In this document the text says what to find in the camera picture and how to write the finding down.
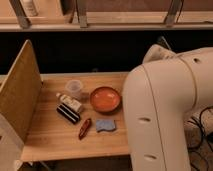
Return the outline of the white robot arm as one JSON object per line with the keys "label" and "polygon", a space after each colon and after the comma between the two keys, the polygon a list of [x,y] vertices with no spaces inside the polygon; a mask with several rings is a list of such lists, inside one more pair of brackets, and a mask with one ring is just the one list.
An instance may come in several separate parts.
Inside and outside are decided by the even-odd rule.
{"label": "white robot arm", "polygon": [[213,105],[213,47],[152,45],[122,97],[133,171],[191,171],[184,122]]}

